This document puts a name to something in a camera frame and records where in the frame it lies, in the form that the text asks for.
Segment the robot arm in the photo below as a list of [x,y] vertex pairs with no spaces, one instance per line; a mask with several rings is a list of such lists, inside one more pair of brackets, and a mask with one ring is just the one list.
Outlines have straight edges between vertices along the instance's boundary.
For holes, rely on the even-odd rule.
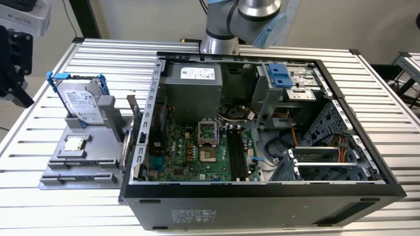
[[200,45],[205,54],[238,54],[237,37],[265,49],[278,39],[286,16],[281,0],[208,0],[206,35]]
[[24,76],[32,73],[32,36],[44,36],[49,19],[46,0],[0,0],[0,100],[24,108],[33,104],[24,91]]

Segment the green circuit board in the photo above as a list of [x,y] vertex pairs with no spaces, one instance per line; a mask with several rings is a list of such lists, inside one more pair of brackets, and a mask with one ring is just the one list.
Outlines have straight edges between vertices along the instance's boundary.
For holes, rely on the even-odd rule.
[[[197,125],[169,126],[164,169],[158,172],[153,181],[232,181],[225,131],[222,128],[220,129],[217,147],[198,147],[197,128]],[[216,136],[214,133],[210,134],[210,131],[210,126],[208,128],[205,127],[205,137]],[[249,130],[244,129],[241,131],[241,138],[244,160],[249,168],[248,149],[254,153]],[[258,181],[260,177],[256,163],[253,163],[253,170],[253,173],[248,176],[249,181]]]

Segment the label sticker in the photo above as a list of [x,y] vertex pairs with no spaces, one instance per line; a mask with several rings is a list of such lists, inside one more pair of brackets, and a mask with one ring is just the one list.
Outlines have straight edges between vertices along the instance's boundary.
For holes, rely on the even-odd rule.
[[69,89],[65,90],[65,97],[80,120],[88,124],[104,122],[92,93]]
[[254,113],[253,113],[253,112],[249,112],[248,120],[253,120],[253,117],[254,117]]
[[181,69],[181,79],[214,80],[214,69],[184,67]]
[[173,223],[212,223],[216,218],[216,209],[172,210]]

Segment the motherboard chip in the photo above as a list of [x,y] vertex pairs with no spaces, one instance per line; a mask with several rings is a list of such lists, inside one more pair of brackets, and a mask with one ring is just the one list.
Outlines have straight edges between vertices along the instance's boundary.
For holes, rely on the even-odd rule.
[[184,169],[174,169],[173,170],[173,175],[174,176],[182,176],[184,175]]
[[200,148],[200,161],[201,162],[216,162],[216,149],[212,147]]

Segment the side panel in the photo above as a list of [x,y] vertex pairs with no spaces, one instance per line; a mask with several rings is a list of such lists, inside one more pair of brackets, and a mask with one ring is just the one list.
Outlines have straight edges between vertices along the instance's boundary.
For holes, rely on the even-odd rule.
[[392,200],[392,197],[361,200],[349,196],[129,199],[128,202],[144,229],[185,230],[317,227],[332,223],[342,226]]

